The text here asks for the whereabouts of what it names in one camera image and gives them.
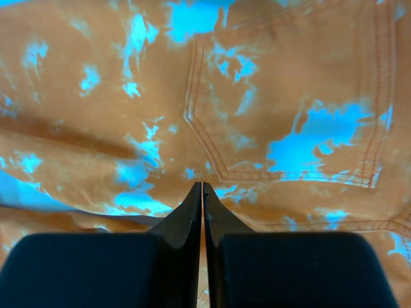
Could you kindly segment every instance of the cloth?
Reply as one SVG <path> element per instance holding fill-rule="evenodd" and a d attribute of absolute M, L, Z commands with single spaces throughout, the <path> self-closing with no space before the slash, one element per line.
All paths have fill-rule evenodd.
<path fill-rule="evenodd" d="M 210 182 L 257 231 L 361 233 L 411 307 L 411 1 L 0 6 L 4 204 L 161 218 Z M 0 261 L 25 234 L 102 225 L 147 228 L 0 209 Z"/>

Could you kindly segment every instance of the fabric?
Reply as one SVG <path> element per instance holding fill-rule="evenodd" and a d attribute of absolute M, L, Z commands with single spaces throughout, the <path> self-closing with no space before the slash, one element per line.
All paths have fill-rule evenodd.
<path fill-rule="evenodd" d="M 28 204 L 161 218 L 206 181 L 257 231 L 361 233 L 411 307 L 411 1 L 0 7 L 0 196 L 25 208 L 0 209 L 0 261 L 30 232 L 147 229 Z"/>

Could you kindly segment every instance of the pocket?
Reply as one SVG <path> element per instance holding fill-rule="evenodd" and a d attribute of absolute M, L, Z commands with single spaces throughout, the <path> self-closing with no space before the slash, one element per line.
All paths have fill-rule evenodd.
<path fill-rule="evenodd" d="M 375 187 L 394 89 L 392 0 L 323 0 L 194 41 L 184 117 L 221 182 Z"/>

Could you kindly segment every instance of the orange pocket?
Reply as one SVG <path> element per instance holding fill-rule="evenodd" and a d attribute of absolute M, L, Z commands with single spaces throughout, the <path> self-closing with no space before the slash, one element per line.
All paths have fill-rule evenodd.
<path fill-rule="evenodd" d="M 323 0 L 194 42 L 184 117 L 222 182 L 374 187 L 394 88 L 392 0 Z"/>

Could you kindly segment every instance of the orange fabric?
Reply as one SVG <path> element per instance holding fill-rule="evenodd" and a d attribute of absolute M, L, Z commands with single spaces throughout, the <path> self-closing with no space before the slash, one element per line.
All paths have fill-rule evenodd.
<path fill-rule="evenodd" d="M 164 217 L 210 182 L 255 230 L 361 233 L 410 307 L 409 12 L 409 0 L 2 7 L 1 171 L 110 216 Z M 147 228 L 0 209 L 0 261 L 24 234 L 101 224 Z"/>

